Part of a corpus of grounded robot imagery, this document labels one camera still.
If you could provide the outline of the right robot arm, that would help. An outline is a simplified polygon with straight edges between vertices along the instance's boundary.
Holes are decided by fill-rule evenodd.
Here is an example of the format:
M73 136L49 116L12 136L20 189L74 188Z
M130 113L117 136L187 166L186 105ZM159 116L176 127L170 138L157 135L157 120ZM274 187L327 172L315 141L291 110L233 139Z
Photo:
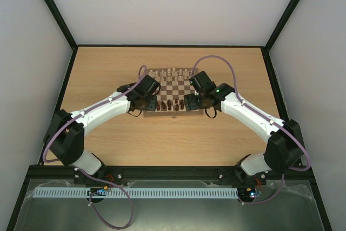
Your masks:
M299 124L294 120L275 118L244 99L226 83L216 85L201 71L189 80L195 93L185 95L187 111L213 108L234 117L255 132L265 143L263 153L241 159L236 169L239 182L248 183L258 173L274 171L284 174L303 155Z

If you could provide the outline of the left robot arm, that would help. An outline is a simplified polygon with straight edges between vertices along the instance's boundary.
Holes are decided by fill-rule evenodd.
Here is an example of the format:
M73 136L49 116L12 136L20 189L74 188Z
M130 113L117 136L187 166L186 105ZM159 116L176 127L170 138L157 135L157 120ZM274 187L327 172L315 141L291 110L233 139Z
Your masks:
M89 107L70 113L64 109L55 112L43 139L43 161L53 162L46 158L51 151L63 165L95 175L103 163L84 147L85 137L116 116L135 110L154 111L160 88L159 82L145 75L136 83L118 87L110 96Z

